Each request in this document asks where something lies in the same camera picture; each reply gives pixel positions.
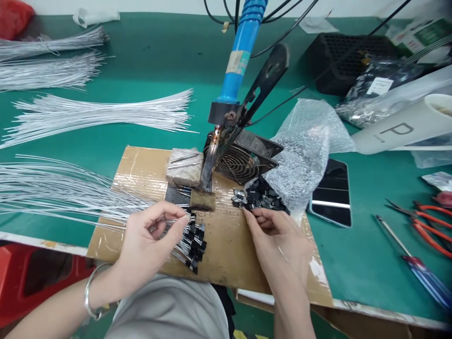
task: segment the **black plastic bin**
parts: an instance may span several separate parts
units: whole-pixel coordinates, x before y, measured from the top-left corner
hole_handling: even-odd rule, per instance
[[[366,35],[337,33],[320,33],[317,36],[305,55],[314,79],[329,68],[315,82],[320,93],[344,97],[366,68],[362,63],[365,54],[397,58],[396,49],[388,38],[383,36],[365,38]],[[353,46],[356,46],[355,50],[344,60],[340,60]]]

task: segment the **hand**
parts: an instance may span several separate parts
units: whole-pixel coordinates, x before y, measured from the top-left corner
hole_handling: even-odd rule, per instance
[[[177,221],[159,240],[165,230],[165,220],[171,219]],[[166,201],[129,217],[119,259],[106,272],[106,277],[99,277],[99,280],[113,285],[114,299],[129,296],[154,277],[182,238],[189,220],[190,216],[181,207]]]
[[[284,288],[295,273],[306,289],[307,270],[315,248],[295,221],[283,211],[243,209],[253,236],[259,263],[270,288]]]

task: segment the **blue screwdriver handle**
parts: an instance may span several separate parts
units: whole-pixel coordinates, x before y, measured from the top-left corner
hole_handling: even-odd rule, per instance
[[[425,266],[422,260],[408,256],[402,256],[402,258],[408,263],[414,275],[424,285],[433,299],[445,309],[452,311],[452,294],[437,276]]]

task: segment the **phone screen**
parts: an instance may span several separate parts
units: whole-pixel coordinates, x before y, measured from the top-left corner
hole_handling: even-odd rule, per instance
[[[351,227],[347,165],[329,159],[325,175],[312,193],[310,212],[338,226]]]

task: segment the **green workbench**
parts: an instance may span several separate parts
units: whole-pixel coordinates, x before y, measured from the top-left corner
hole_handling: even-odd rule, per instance
[[[376,18],[331,19],[343,33],[359,34],[371,31]],[[255,50],[261,50],[279,37],[293,19],[282,19],[264,25]],[[221,89],[234,30],[221,33],[221,25],[207,16],[176,14],[126,13],[120,22],[105,24],[111,41],[101,48],[114,56],[105,61],[101,74],[87,84],[87,92],[66,89],[36,92],[0,93],[0,129],[13,126],[11,121],[20,112],[11,101],[31,100],[42,92],[94,102],[139,102],[165,97],[193,88],[193,102],[188,112],[191,130],[195,133],[171,133],[143,126],[116,124],[91,127],[47,137],[30,143],[0,150],[0,161],[14,161],[16,153],[40,155],[69,161],[99,174],[113,178],[127,145],[171,149],[197,147],[202,149],[212,126],[207,123],[211,101]],[[70,16],[38,17],[29,31],[39,29],[51,38],[61,38],[81,31]],[[310,85],[302,97],[338,102],[315,92],[310,80],[302,76],[308,65],[299,59],[315,38],[296,28],[285,40],[291,51],[291,67],[268,96],[257,113],[263,115],[285,98],[290,90],[302,84]],[[252,59],[239,97],[243,98],[262,67],[265,57]],[[250,128],[270,138],[292,109],[295,100]],[[355,129],[347,126],[350,132]],[[398,257],[399,249],[376,222],[380,214],[394,229],[413,255],[421,257],[445,284],[452,286],[451,262],[429,247],[408,225],[408,219],[384,207],[389,198],[405,207],[412,200],[429,202],[433,189],[419,176],[448,168],[417,169],[408,152],[385,152],[376,155],[357,153],[334,154],[332,158],[348,164],[353,227],[341,229],[309,217],[312,231],[323,261],[335,300],[344,301],[350,309],[369,307],[386,310],[378,314],[400,313],[433,321],[446,321],[443,310],[422,288]],[[0,239],[27,242],[36,238],[61,242],[85,249],[93,227],[63,219],[34,215],[0,216]]]

